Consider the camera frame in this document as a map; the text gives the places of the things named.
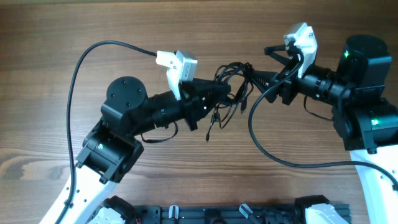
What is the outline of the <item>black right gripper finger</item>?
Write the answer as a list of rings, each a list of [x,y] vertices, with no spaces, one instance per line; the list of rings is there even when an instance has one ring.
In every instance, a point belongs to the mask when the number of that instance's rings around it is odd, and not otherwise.
[[[284,57],[279,52],[285,52],[289,57]],[[295,65],[295,49],[286,45],[275,45],[264,48],[264,54],[270,56],[282,65],[293,67]]]
[[[269,103],[273,103],[277,98],[278,87],[274,86],[278,83],[277,72],[253,70],[251,73],[251,81],[259,89],[261,93],[267,92],[265,99]]]

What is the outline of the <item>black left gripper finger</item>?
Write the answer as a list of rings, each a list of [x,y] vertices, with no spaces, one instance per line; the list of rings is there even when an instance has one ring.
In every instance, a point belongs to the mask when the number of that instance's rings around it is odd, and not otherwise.
[[[206,112],[210,112],[216,105],[229,105],[231,103],[228,97],[230,89],[227,88],[211,88],[209,90],[203,90],[199,93],[203,109]]]
[[[231,86],[228,84],[217,84],[212,80],[204,80],[199,78],[194,78],[190,84],[194,86],[199,91],[216,91],[221,93],[229,93],[231,91]]]

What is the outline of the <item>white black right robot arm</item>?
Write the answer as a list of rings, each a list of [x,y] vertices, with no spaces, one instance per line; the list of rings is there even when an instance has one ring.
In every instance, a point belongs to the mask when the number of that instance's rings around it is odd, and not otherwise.
[[[392,63],[386,43],[371,35],[349,37],[334,71],[315,65],[316,53],[296,39],[264,51],[284,69],[248,73],[261,98],[281,97],[289,105],[302,94],[331,105],[333,127],[359,175],[370,222],[396,223],[397,107],[382,97]]]

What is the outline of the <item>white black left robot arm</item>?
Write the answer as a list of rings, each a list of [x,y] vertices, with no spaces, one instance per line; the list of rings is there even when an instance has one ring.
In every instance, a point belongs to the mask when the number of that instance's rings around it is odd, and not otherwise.
[[[181,99],[172,91],[147,96],[144,84],[135,77],[113,81],[101,106],[102,117],[83,141],[60,195],[42,223],[85,223],[95,208],[131,170],[144,147],[137,135],[155,128],[168,128],[185,120],[190,130],[226,97],[231,87],[213,81],[193,79],[177,85]]]

